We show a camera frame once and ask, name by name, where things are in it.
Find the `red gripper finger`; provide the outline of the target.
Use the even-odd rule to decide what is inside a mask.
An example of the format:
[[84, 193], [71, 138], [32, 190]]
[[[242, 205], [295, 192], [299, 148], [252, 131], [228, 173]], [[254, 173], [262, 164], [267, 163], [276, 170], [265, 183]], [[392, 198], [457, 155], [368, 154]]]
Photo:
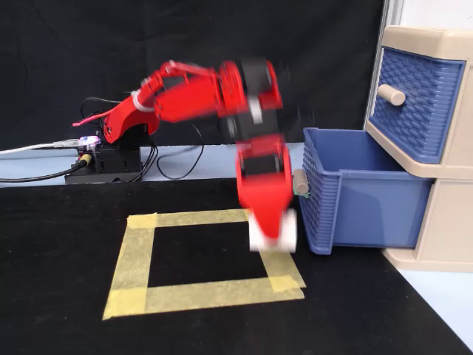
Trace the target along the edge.
[[288, 183], [237, 184], [241, 205], [249, 209], [262, 230], [272, 240], [278, 240], [282, 231], [282, 217], [292, 199]]

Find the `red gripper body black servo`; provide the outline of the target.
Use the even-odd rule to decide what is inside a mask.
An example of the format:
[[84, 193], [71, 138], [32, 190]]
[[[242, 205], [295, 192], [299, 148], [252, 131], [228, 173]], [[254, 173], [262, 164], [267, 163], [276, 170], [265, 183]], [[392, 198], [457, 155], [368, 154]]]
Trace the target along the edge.
[[236, 142], [239, 193], [292, 193], [289, 150], [282, 133]]

